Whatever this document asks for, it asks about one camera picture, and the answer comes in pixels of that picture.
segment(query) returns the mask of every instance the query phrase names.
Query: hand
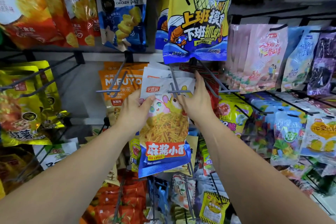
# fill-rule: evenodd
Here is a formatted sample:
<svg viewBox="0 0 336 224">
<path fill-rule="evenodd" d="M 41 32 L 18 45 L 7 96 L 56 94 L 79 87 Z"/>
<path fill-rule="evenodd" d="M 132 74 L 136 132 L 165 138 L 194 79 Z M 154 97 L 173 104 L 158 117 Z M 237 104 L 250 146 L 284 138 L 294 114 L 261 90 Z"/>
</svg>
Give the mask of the hand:
<svg viewBox="0 0 336 224">
<path fill-rule="evenodd" d="M 115 123 L 116 127 L 123 127 L 132 135 L 145 125 L 149 108 L 155 99 L 154 95 L 150 96 L 140 105 L 140 92 L 141 90 L 136 90 L 124 100 L 120 115 Z"/>
<path fill-rule="evenodd" d="M 198 71 L 195 72 L 195 77 L 196 89 L 193 97 L 187 98 L 181 94 L 177 96 L 177 99 L 188 117 L 192 119 L 195 122 L 195 125 L 199 128 L 198 124 L 201 124 L 202 120 L 209 119 L 210 117 L 215 116 L 215 114 L 211 107 L 210 96 L 205 87 L 203 77 Z"/>
</svg>

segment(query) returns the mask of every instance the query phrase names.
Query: red label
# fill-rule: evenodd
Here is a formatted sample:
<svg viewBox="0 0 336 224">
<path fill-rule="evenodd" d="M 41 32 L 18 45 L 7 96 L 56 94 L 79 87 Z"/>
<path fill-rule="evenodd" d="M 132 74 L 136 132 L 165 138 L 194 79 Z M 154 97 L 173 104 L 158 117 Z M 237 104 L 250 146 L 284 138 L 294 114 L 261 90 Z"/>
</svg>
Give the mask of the red label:
<svg viewBox="0 0 336 224">
<path fill-rule="evenodd" d="M 160 90 L 160 87 L 156 87 L 156 86 L 149 86 L 146 89 L 146 92 L 148 93 L 154 93 L 154 92 L 158 92 Z"/>
<path fill-rule="evenodd" d="M 268 35 L 267 38 L 275 38 L 275 37 L 277 37 L 277 36 L 278 36 L 277 33 L 271 33 L 271 34 Z"/>
<path fill-rule="evenodd" d="M 27 91 L 27 87 L 26 87 L 26 82 L 20 82 L 19 84 L 14 86 L 14 89 L 16 91 Z"/>
<path fill-rule="evenodd" d="M 155 143 L 146 142 L 146 156 L 160 156 L 165 158 L 180 157 L 186 154 L 184 150 L 184 142 L 177 143 Z"/>
<path fill-rule="evenodd" d="M 113 106 L 121 106 L 123 104 L 123 99 L 111 99 L 111 103 Z"/>
</svg>

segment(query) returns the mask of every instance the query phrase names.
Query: left hand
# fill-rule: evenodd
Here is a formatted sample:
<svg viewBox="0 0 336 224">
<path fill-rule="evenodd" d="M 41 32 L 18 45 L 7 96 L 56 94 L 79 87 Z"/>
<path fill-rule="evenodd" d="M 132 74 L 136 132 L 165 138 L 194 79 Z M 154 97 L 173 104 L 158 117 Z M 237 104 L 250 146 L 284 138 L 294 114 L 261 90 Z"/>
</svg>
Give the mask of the left hand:
<svg viewBox="0 0 336 224">
<path fill-rule="evenodd" d="M 155 99 L 154 95 L 150 96 L 140 105 L 140 93 L 141 90 L 136 90 L 124 100 L 120 115 L 115 123 L 117 127 L 123 127 L 132 135 L 145 125 L 149 108 Z"/>
</svg>

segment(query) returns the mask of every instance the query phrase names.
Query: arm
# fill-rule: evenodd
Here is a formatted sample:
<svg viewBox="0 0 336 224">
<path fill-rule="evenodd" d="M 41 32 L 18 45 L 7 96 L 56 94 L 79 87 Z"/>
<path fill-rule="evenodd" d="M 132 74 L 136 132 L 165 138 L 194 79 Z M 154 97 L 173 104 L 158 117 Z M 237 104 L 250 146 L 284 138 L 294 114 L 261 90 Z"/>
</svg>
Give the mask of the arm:
<svg viewBox="0 0 336 224">
<path fill-rule="evenodd" d="M 263 160 L 211 109 L 204 80 L 196 73 L 192 98 L 179 96 L 202 132 L 217 174 L 242 223 L 334 223 L 320 207 Z"/>
<path fill-rule="evenodd" d="M 78 223 L 129 139 L 143 127 L 153 100 L 137 90 L 114 126 L 0 201 L 0 223 Z"/>
</svg>

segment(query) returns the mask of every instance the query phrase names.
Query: forearm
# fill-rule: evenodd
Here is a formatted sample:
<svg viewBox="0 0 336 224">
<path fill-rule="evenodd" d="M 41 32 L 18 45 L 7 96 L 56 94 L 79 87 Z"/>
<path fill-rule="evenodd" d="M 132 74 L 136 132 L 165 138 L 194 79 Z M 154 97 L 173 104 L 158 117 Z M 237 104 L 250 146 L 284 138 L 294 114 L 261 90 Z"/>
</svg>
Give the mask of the forearm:
<svg viewBox="0 0 336 224">
<path fill-rule="evenodd" d="M 0 223 L 76 223 L 129 139 L 112 127 L 0 201 Z"/>
<path fill-rule="evenodd" d="M 242 223 L 334 223 L 216 116 L 202 120 L 210 157 Z"/>
</svg>

